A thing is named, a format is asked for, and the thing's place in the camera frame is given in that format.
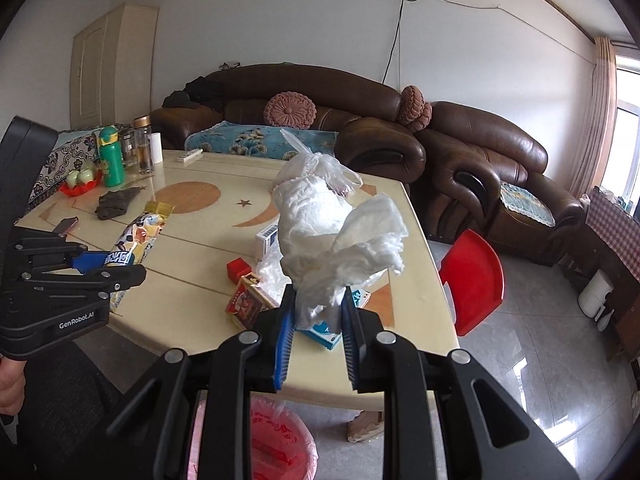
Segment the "pink cushion on sofa arm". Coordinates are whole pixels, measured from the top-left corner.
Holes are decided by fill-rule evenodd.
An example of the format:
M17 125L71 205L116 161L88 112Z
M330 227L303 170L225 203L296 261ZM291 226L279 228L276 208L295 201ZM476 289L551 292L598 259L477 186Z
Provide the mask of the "pink cushion on sofa arm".
M402 90L400 97L398 122L412 133L425 129L432 119L432 104L424 99L422 92L416 86L407 86Z

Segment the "person left hand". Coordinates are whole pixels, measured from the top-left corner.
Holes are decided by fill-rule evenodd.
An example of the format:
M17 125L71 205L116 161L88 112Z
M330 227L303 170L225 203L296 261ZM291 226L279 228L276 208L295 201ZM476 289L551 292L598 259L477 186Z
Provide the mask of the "person left hand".
M0 414L16 415L24 402L25 363L2 356L0 361Z

